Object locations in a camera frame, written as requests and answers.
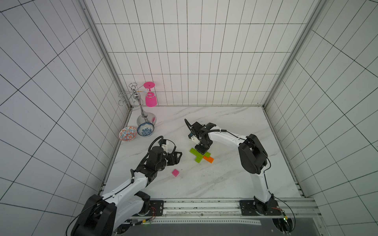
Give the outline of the pink square lego brick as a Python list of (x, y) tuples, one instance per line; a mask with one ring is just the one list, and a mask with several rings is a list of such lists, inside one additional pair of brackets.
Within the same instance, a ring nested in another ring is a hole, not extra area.
[(176, 169), (174, 169), (174, 170), (172, 171), (172, 175), (173, 175), (174, 177), (177, 177), (179, 174), (180, 174), (180, 172), (179, 172), (178, 170), (176, 170)]

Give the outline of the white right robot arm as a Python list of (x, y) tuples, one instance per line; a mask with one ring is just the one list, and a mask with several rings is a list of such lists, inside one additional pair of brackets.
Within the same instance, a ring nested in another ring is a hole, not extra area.
[(274, 196), (268, 190), (264, 175), (269, 162), (268, 154), (256, 135), (237, 135), (213, 123), (202, 125), (198, 122), (190, 124), (186, 119), (184, 121), (190, 130), (188, 137), (196, 144), (195, 150), (200, 154), (205, 155), (214, 141), (238, 149), (242, 167), (251, 174), (254, 187), (253, 209), (257, 214), (266, 215), (275, 207)]

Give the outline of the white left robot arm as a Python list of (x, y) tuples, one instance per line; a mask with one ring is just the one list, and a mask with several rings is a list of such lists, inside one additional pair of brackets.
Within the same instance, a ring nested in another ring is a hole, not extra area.
[(123, 223), (136, 214), (147, 215), (154, 207), (150, 196), (143, 192), (166, 166), (179, 164), (182, 153), (168, 151), (171, 140), (157, 137), (131, 178), (104, 195), (92, 195), (82, 211), (69, 223), (65, 234), (71, 236), (111, 236)]

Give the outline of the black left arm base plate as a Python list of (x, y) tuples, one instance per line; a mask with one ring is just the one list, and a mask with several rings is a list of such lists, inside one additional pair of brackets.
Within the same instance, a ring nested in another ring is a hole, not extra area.
[(134, 214), (135, 217), (162, 216), (164, 210), (163, 200), (150, 200), (149, 206), (143, 205), (141, 212)]

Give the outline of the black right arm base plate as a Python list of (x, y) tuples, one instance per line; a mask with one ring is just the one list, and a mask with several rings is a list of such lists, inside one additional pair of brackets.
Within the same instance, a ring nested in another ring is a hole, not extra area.
[(239, 201), (242, 216), (280, 216), (276, 200), (269, 200), (266, 203), (260, 200), (240, 200)]

